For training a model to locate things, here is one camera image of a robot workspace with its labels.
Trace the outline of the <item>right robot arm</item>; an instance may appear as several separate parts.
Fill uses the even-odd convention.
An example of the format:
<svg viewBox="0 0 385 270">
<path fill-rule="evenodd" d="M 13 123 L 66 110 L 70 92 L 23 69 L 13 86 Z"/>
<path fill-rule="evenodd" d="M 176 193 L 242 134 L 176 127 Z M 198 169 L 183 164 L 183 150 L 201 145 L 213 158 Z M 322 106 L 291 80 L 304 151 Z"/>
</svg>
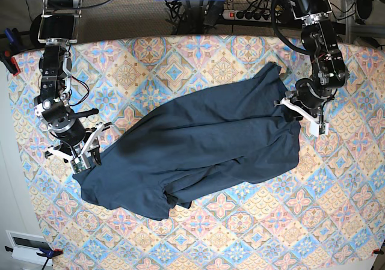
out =
<svg viewBox="0 0 385 270">
<path fill-rule="evenodd" d="M 40 57 L 40 93 L 34 112 L 48 132 L 60 143 L 48 147 L 45 157 L 56 156 L 70 164 L 77 174 L 101 164 L 99 135 L 110 123 L 84 127 L 82 118 L 98 114 L 98 109 L 75 112 L 72 95 L 70 47 L 78 41 L 78 23 L 83 0 L 43 0 L 42 20 L 37 40 L 44 45 Z"/>
</svg>

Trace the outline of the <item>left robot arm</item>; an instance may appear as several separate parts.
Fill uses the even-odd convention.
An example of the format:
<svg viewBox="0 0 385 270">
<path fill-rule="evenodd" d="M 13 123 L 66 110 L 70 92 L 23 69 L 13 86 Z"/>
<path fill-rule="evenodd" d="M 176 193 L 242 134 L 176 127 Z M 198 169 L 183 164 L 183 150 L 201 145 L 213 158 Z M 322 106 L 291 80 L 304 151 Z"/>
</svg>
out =
<svg viewBox="0 0 385 270">
<path fill-rule="evenodd" d="M 293 18 L 302 21 L 301 47 L 291 43 L 279 31 L 277 7 L 290 9 Z M 271 2 L 271 25 L 274 33 L 288 48 L 308 56 L 312 67 L 311 76 L 299 79 L 295 83 L 295 90 L 288 92 L 283 101 L 295 113 L 296 119 L 306 118 L 312 121 L 317 118 L 323 124 L 325 104 L 334 99 L 337 90 L 345 85 L 350 76 L 329 18 L 331 12 L 328 0 Z"/>
</svg>

